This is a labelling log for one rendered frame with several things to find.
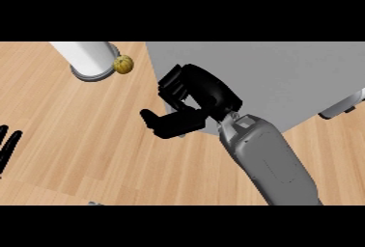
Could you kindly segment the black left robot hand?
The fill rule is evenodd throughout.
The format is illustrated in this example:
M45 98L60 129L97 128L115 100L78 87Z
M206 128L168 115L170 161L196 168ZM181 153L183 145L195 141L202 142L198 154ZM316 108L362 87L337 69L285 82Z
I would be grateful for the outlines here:
M3 144L3 140L7 134L7 130L8 127L3 124L0 125L0 145ZM22 136L22 131L16 130L13 132L13 134L10 135L8 140L5 141L5 143L3 144L3 148L0 149L0 178L3 175L3 171L7 165L7 162L10 160L17 142L20 140L20 136Z

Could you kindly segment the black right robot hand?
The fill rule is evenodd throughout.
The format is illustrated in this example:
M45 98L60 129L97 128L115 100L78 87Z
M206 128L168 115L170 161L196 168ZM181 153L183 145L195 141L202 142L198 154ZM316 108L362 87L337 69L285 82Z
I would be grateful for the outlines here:
M221 80L192 64L171 68L158 81L158 95L174 112L158 117L141 109L140 115L146 127L162 139L202 129L208 117L220 122L226 114L242 106L242 100Z

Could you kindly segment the white bottled water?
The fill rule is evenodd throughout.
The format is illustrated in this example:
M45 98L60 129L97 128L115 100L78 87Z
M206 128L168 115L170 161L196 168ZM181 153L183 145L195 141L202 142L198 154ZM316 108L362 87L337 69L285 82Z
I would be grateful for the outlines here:
M84 82L102 81L113 73L118 48L107 41L51 41L50 45L69 63L73 76Z

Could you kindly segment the yellow round fruit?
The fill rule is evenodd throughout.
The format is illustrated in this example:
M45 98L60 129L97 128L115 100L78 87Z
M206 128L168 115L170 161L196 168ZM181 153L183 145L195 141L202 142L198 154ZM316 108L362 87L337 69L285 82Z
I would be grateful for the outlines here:
M112 62L112 67L119 74L127 74L134 68L131 57L127 55L118 56Z

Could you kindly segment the grey flat cabinet door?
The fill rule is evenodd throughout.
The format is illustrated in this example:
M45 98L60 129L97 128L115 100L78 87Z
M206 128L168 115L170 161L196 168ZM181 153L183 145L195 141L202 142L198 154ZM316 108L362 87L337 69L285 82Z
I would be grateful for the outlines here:
M155 77L172 66L209 71L251 114L285 131L353 94L365 104L365 42L149 41Z

